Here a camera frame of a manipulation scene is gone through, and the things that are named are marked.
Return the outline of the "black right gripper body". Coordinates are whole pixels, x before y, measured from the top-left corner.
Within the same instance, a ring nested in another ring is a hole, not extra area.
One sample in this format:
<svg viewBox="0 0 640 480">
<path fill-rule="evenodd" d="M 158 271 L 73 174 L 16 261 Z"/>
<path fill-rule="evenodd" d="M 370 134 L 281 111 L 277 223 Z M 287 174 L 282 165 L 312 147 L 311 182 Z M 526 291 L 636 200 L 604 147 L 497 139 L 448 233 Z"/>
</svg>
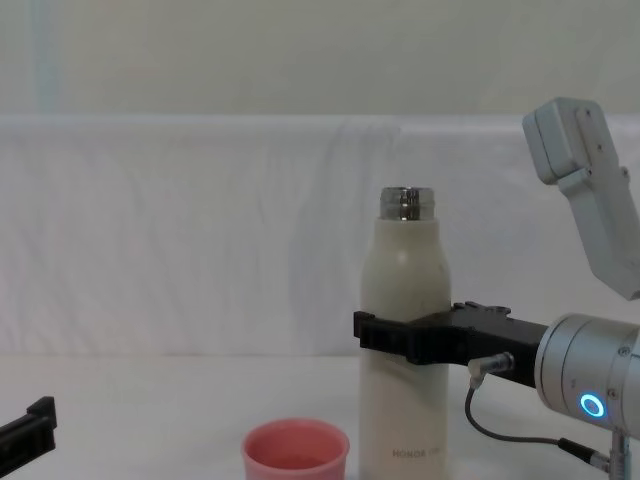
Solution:
<svg viewBox="0 0 640 480">
<path fill-rule="evenodd" d="M 548 327 L 498 314 L 473 314 L 466 337 L 465 366 L 472 360 L 510 353 L 513 368 L 498 373 L 505 380 L 534 388 L 535 359 Z"/>
</svg>

